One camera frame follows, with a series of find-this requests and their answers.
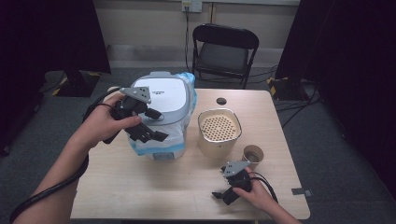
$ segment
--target human hand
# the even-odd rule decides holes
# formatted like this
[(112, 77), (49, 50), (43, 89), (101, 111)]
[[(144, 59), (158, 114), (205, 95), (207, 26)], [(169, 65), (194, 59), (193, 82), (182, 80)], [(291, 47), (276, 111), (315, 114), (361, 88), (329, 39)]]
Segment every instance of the human hand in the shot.
[[(250, 177), (255, 177), (249, 167), (245, 168), (245, 170)], [(260, 180), (251, 180), (251, 186), (252, 190), (250, 192), (240, 188), (233, 188), (233, 192), (251, 202), (255, 207), (268, 212), (269, 209), (271, 209), (273, 205), (276, 204), (276, 201), (268, 193), (267, 189)]]
[(78, 143), (84, 148), (92, 148), (118, 131), (139, 124), (142, 119), (138, 116), (120, 120), (114, 120), (111, 117), (109, 113), (111, 106), (123, 97), (123, 94), (118, 93), (98, 105), (76, 130), (69, 142)]

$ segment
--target black chair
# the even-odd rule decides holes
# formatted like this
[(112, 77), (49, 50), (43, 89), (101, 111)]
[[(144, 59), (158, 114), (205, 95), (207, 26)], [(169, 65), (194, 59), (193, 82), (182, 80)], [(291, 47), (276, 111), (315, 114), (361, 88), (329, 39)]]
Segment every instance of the black chair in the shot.
[(206, 23), (197, 26), (192, 33), (194, 52), (192, 73), (213, 74), (240, 78), (243, 88), (253, 65), (254, 55), (259, 47), (259, 38), (242, 28)]

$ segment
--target forearm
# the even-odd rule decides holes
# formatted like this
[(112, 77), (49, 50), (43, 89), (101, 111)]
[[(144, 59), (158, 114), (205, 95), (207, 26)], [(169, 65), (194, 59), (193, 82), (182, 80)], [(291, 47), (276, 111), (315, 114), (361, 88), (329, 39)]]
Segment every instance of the forearm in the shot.
[(266, 206), (264, 210), (277, 224), (298, 224), (301, 223), (294, 216), (292, 216), (288, 211), (286, 211), (278, 203), (273, 202), (270, 206)]
[[(74, 142), (71, 138), (33, 194), (36, 195), (74, 175), (81, 167), (88, 152), (88, 147)], [(77, 185), (78, 181), (75, 181), (33, 204), (21, 213), (14, 223), (68, 223)]]

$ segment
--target gray carpet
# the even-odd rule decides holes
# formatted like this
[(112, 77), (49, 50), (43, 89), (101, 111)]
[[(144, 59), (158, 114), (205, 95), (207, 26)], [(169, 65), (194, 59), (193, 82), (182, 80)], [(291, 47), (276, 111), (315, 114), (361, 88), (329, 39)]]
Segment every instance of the gray carpet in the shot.
[[(91, 98), (53, 97), (50, 91), (40, 109), (0, 158), (0, 223), (7, 223), (15, 206), (29, 197), (81, 123), (85, 109), (112, 86), (130, 86), (150, 71), (185, 72), (184, 68), (113, 69), (99, 80)], [(271, 68), (253, 68), (247, 89), (267, 90)], [(50, 87), (62, 73), (48, 73)], [(237, 80), (196, 80), (196, 88), (240, 89)], [(313, 85), (306, 85), (308, 94)], [(319, 99), (316, 93), (314, 102)], [(298, 109), (282, 110), (300, 102), (275, 101), (282, 124)], [(301, 110), (284, 127), (291, 155), (307, 197), (311, 217), (304, 223), (396, 223), (396, 204), (360, 153), (342, 137), (340, 124), (331, 110), (318, 100)], [(121, 220), (73, 220), (72, 223), (147, 223)]]

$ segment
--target human arm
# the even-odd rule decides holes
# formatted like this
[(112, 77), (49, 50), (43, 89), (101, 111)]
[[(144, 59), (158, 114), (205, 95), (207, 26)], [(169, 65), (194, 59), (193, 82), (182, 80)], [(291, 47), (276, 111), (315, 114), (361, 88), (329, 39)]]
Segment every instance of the human arm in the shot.
[[(122, 94), (116, 94), (105, 101), (105, 104), (112, 106), (122, 97)], [(135, 126), (141, 122), (141, 118), (138, 116), (114, 120), (109, 114), (110, 106), (99, 105), (91, 112), (69, 138), (60, 156), (33, 195), (73, 175), (84, 162), (90, 149), (100, 141), (111, 137), (121, 129)], [(77, 185), (78, 180), (33, 204), (22, 212), (14, 223), (69, 223)]]
[[(254, 177), (250, 168), (245, 169), (250, 177)], [(233, 188), (233, 192), (267, 213), (277, 224), (301, 223), (272, 198), (260, 180), (252, 180), (251, 185), (251, 192), (246, 192), (240, 188)]]

